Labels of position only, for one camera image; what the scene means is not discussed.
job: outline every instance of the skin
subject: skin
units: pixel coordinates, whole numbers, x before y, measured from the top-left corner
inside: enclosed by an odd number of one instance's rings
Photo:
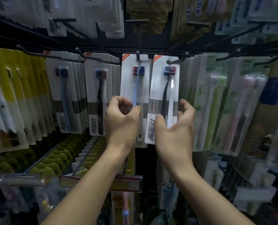
[[[158,114],[155,120],[157,153],[174,182],[201,220],[209,225],[252,225],[220,193],[199,176],[192,163],[194,108],[180,101],[184,113],[170,129]],[[111,99],[104,116],[107,148],[41,225],[94,225],[119,168],[132,149],[139,131],[140,106],[126,114],[132,102],[120,96]]]

